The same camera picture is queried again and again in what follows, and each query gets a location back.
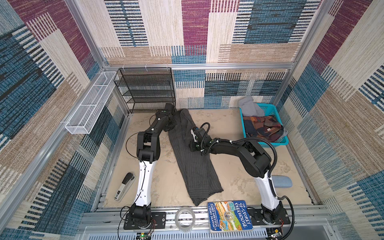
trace teal plastic basket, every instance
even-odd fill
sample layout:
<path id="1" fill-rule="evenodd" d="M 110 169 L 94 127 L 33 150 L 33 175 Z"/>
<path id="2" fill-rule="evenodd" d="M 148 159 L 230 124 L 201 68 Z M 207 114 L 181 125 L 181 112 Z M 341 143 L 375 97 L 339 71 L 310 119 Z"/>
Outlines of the teal plastic basket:
<path id="1" fill-rule="evenodd" d="M 277 109 L 276 109 L 276 107 L 275 107 L 273 104 L 258 103 L 257 105 L 259 105 L 259 107 L 261 107 L 261 109 L 264 110 L 264 113 L 265 113 L 266 116 L 275 116 L 275 117 L 277 118 L 277 121 L 279 121 L 279 123 L 280 123 L 281 125 L 283 124 L 283 123 L 281 122 L 279 113 L 277 112 Z M 244 135 L 244 137 L 247 137 L 247 136 L 245 135 L 243 112 L 241 111 L 241 108 L 240 108 L 240 117 L 241 117 L 241 124 L 242 124 L 242 126 L 243 126 L 243 135 Z M 259 143 L 262 147 L 268 147 L 268 145 L 266 145 L 266 144 L 263 143 L 263 142 L 258 142 L 258 143 Z M 285 137 L 279 139 L 277 142 L 272 142 L 271 144 L 272 144 L 274 147 L 287 145 L 287 144 L 288 144 L 288 137 L 285 136 Z"/>

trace beige table surface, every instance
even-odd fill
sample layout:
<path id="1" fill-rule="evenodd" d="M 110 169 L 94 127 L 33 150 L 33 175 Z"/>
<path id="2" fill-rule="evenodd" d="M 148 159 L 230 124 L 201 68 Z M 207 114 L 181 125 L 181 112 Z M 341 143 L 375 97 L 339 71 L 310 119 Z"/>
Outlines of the beige table surface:
<path id="1" fill-rule="evenodd" d="M 189 110 L 189 112 L 198 127 L 204 122 L 211 124 L 209 135 L 212 138 L 220 137 L 231 140 L 243 138 L 239 109 L 199 109 Z M 133 114 L 124 144 L 130 135 L 135 132 L 144 131 L 149 127 L 149 118 L 152 115 L 153 113 Z M 134 156 L 136 156 L 136 141 L 137 135 L 134 135 L 127 144 L 129 152 Z M 193 206 L 177 165 L 167 132 L 161 133 L 160 146 L 161 155 L 157 161 L 152 178 L 151 206 Z M 305 190 L 287 148 L 279 146 L 276 150 L 278 162 L 272 175 L 288 176 L 293 183 L 291 188 L 276 189 L 278 196 L 287 195 L 292 204 L 311 204 L 311 199 Z M 267 149 L 267 152 L 273 158 L 272 151 Z M 261 196 L 256 182 L 253 177 L 247 174 L 238 157 L 227 154 L 211 154 L 210 158 L 224 191 L 210 196 L 200 206 L 207 205 L 207 202 L 220 200 L 245 200 L 248 205 L 261 204 Z M 113 199 L 121 185 L 121 181 L 128 172 L 133 172 L 138 179 L 139 162 L 131 157 L 127 153 L 125 146 L 123 146 L 108 187 L 104 207 L 132 205 L 137 191 L 137 179 L 120 202 Z"/>

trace book cover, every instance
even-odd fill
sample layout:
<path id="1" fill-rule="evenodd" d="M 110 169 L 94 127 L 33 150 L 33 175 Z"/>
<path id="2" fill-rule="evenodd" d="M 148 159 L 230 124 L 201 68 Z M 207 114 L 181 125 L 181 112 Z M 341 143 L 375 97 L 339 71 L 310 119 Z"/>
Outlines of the book cover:
<path id="1" fill-rule="evenodd" d="M 209 202 L 208 218 L 211 232 L 253 229 L 244 200 Z"/>

